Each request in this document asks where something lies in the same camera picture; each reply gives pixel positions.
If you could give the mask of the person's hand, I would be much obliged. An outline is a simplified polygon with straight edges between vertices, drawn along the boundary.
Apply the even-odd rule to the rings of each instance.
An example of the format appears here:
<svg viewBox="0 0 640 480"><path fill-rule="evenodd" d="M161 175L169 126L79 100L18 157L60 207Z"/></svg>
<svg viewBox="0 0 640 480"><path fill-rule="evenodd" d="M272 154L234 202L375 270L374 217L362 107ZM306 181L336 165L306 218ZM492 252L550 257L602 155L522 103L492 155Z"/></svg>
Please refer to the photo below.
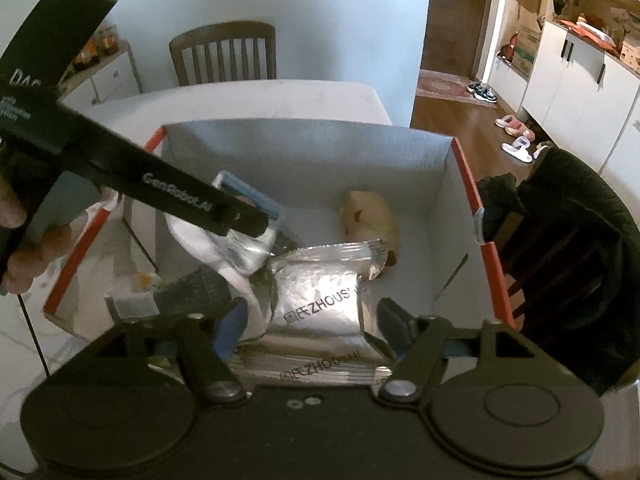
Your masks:
<svg viewBox="0 0 640 480"><path fill-rule="evenodd" d="M1 178L1 226L15 229L27 219L26 212L5 178ZM47 270L48 265L62 257L72 246L72 228L69 224L50 229L39 245L24 242L10 258L2 276L2 286L10 294L24 294L35 278Z"/></svg>

